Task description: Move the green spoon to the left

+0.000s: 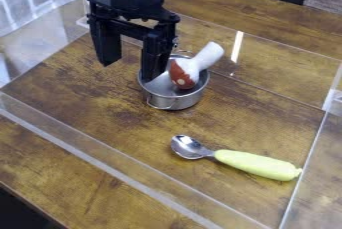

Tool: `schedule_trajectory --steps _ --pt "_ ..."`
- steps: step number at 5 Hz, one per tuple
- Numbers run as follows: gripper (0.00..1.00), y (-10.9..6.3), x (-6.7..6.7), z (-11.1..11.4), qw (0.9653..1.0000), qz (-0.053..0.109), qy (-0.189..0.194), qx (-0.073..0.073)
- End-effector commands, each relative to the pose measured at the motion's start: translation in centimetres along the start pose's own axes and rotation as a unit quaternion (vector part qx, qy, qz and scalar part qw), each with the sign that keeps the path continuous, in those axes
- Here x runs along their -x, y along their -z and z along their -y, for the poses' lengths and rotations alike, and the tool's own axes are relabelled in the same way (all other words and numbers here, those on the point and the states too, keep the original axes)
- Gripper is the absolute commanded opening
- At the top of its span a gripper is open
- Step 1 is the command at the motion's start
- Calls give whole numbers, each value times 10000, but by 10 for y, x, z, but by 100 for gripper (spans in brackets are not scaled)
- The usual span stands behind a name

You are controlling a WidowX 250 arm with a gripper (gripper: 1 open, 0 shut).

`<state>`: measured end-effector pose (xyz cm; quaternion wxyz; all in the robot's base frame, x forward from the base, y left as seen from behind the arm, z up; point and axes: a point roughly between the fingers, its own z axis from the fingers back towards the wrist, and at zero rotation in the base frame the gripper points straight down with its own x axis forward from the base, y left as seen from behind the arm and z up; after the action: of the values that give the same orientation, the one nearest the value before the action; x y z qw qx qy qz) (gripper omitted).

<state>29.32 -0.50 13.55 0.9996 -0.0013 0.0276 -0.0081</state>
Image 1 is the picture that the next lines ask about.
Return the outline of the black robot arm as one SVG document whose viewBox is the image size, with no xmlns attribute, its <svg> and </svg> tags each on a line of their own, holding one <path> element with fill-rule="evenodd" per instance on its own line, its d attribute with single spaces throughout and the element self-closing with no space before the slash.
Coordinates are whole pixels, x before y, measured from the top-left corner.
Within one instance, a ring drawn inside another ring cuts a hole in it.
<svg viewBox="0 0 342 229">
<path fill-rule="evenodd" d="M 164 8 L 165 0 L 87 1 L 87 23 L 99 62 L 109 66 L 122 58 L 123 36 L 141 40 L 141 77 L 153 81 L 168 67 L 181 17 Z"/>
</svg>

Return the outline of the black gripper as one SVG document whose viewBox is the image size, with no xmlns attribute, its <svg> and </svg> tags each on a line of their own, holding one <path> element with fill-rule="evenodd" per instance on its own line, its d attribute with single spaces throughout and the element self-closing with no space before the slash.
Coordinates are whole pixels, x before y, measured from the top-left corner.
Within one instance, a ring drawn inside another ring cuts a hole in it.
<svg viewBox="0 0 342 229">
<path fill-rule="evenodd" d="M 122 58 L 121 35 L 144 39 L 142 79 L 150 82 L 166 70 L 180 16 L 161 3 L 134 7 L 130 0 L 122 0 L 123 7 L 118 7 L 111 4 L 113 0 L 87 1 L 90 32 L 99 62 L 107 67 Z M 154 20 L 157 25 L 149 28 L 131 23 L 133 19 Z"/>
</svg>

